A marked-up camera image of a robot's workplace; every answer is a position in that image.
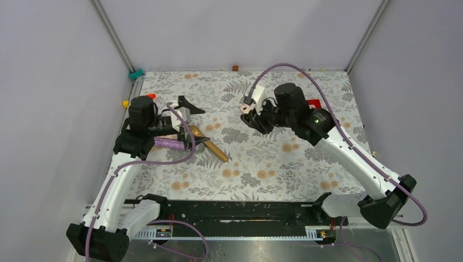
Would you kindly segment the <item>cream earbud charging case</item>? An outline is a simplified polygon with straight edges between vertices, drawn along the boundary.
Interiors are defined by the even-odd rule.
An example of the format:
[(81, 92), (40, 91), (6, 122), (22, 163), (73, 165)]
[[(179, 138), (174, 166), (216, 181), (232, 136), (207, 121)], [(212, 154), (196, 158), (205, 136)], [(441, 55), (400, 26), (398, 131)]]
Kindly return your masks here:
[(254, 109), (254, 105), (242, 104), (240, 110), (243, 114), (248, 114), (251, 110)]

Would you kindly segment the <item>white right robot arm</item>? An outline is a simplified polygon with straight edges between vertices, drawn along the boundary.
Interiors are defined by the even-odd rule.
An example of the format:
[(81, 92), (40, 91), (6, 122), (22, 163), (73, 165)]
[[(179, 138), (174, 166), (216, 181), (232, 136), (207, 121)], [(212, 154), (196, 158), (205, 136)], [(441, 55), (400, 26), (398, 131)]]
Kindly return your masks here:
[(325, 193), (314, 205), (314, 220), (326, 225), (336, 217), (363, 217), (376, 228), (385, 229), (407, 202), (417, 182), (400, 176), (360, 147), (326, 109), (312, 108), (294, 83), (278, 86), (274, 97), (257, 86), (249, 102), (241, 106), (241, 120), (262, 134), (275, 127), (289, 128), (315, 149), (328, 154), (364, 188), (357, 194)]

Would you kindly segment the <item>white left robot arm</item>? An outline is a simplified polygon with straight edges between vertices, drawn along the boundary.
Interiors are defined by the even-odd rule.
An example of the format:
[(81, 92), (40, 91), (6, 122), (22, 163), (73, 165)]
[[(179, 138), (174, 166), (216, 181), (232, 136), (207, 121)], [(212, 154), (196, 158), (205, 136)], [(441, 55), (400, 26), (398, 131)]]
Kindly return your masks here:
[[(191, 159), (198, 141), (189, 127), (192, 115), (204, 110), (191, 104), (184, 96), (167, 103), (169, 116), (158, 111), (151, 96), (138, 96), (128, 106), (128, 117), (116, 138), (106, 178), (88, 213), (78, 224), (71, 223), (66, 236), (85, 261), (121, 261), (130, 240), (151, 221), (167, 223), (171, 218), (168, 200), (163, 196), (144, 196), (123, 218), (120, 217), (127, 192), (143, 165), (174, 165)], [(155, 138), (186, 135), (182, 145), (189, 154), (170, 162), (148, 161)]]

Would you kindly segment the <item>gold microphone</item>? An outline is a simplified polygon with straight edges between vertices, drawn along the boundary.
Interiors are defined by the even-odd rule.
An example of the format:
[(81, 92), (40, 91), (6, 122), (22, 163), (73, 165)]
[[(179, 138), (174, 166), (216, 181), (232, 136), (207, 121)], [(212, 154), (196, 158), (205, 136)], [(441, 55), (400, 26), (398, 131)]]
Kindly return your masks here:
[[(203, 132), (197, 126), (190, 125), (189, 127), (195, 136), (205, 137)], [(205, 141), (203, 142), (203, 144), (207, 149), (209, 149), (209, 151), (212, 154), (214, 154), (222, 162), (227, 163), (229, 161), (229, 157), (224, 153), (224, 151), (222, 151), (218, 146), (216, 146), (211, 140)]]

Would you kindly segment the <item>purple glitter microphone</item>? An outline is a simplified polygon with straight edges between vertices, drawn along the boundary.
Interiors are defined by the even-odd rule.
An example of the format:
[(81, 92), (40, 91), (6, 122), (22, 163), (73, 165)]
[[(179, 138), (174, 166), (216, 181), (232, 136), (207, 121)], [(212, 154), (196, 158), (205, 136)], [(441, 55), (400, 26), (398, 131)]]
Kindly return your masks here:
[(155, 146), (157, 147), (168, 148), (172, 150), (181, 150), (181, 151), (188, 150), (188, 147), (186, 147), (184, 142), (181, 140), (154, 137), (154, 142), (155, 142)]

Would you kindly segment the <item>red box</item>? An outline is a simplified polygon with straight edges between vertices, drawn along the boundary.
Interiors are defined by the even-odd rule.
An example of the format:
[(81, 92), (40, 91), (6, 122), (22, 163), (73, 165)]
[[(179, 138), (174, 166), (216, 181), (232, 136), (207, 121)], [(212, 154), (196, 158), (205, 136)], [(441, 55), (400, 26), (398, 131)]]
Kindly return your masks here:
[(309, 99), (307, 102), (310, 108), (320, 109), (322, 107), (319, 99)]

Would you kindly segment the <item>teal curved block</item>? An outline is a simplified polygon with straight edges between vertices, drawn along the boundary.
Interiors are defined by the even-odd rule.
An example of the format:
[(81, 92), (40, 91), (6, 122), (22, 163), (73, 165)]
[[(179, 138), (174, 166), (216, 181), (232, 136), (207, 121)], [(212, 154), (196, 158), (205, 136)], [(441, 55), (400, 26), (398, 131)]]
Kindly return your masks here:
[(143, 76), (144, 74), (144, 71), (141, 68), (139, 68), (137, 71), (129, 73), (128, 77), (133, 81), (136, 80), (138, 77)]

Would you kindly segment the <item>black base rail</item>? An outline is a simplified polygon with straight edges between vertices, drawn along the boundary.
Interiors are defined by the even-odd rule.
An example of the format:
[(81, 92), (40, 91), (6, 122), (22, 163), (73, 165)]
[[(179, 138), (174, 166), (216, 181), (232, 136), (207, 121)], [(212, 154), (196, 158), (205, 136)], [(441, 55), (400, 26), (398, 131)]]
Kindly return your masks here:
[(143, 200), (161, 205), (157, 220), (174, 238), (296, 238), (309, 228), (334, 230), (348, 220), (326, 214), (318, 202), (169, 200), (154, 194), (125, 200), (138, 206)]

